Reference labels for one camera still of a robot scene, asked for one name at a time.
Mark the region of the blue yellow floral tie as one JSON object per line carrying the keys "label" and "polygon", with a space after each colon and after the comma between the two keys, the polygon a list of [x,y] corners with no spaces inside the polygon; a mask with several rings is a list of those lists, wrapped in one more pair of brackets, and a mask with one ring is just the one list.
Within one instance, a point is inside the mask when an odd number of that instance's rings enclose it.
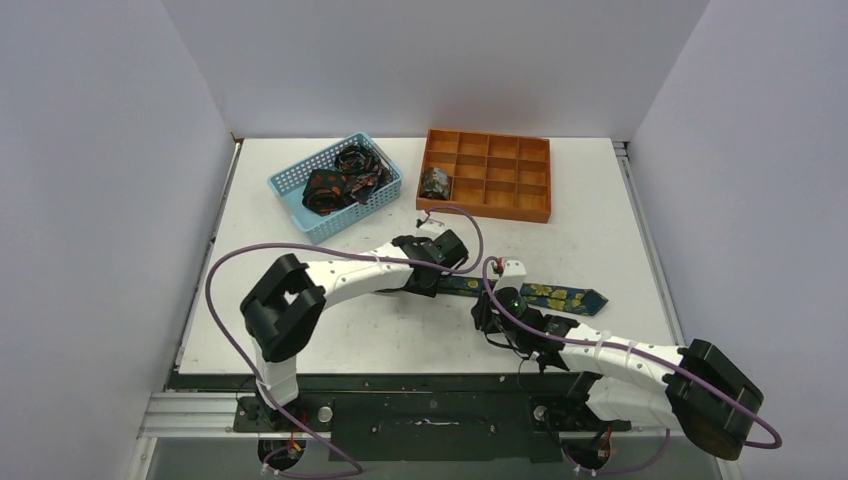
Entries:
{"label": "blue yellow floral tie", "polygon": [[[482,278],[468,276],[442,277],[437,292],[466,297],[486,293]],[[608,304],[608,299],[594,289],[524,283],[519,292],[529,305],[578,316],[596,316]]]}

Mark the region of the orange wooden compartment tray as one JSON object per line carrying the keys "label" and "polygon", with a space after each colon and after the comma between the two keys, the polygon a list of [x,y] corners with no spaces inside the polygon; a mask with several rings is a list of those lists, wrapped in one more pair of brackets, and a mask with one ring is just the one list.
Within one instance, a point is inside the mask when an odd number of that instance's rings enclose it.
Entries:
{"label": "orange wooden compartment tray", "polygon": [[[452,178],[448,201],[420,198],[426,167]],[[431,129],[426,137],[415,204],[458,207],[474,216],[546,223],[552,210],[551,146],[545,138]]]}

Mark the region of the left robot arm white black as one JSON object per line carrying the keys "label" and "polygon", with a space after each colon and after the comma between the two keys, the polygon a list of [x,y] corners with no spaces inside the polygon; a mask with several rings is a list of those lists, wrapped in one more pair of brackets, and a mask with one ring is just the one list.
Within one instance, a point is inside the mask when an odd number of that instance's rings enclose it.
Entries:
{"label": "left robot arm white black", "polygon": [[448,229],[434,238],[397,236],[360,256],[303,262],[283,255],[242,300],[240,312],[257,356],[258,413],[273,430],[286,430],[297,420],[296,356],[325,310],[383,290],[434,297],[438,280],[460,269],[469,250]]}

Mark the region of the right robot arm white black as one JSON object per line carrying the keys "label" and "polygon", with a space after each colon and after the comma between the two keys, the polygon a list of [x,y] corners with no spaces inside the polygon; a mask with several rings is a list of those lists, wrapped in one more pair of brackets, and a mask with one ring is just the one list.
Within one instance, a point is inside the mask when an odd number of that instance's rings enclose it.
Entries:
{"label": "right robot arm white black", "polygon": [[477,330],[500,333],[508,348],[538,364],[586,374],[587,387],[565,402],[568,421],[631,421],[681,429],[701,450],[736,460],[764,395],[714,344],[629,341],[577,320],[544,314],[514,288],[481,292],[472,308]]}

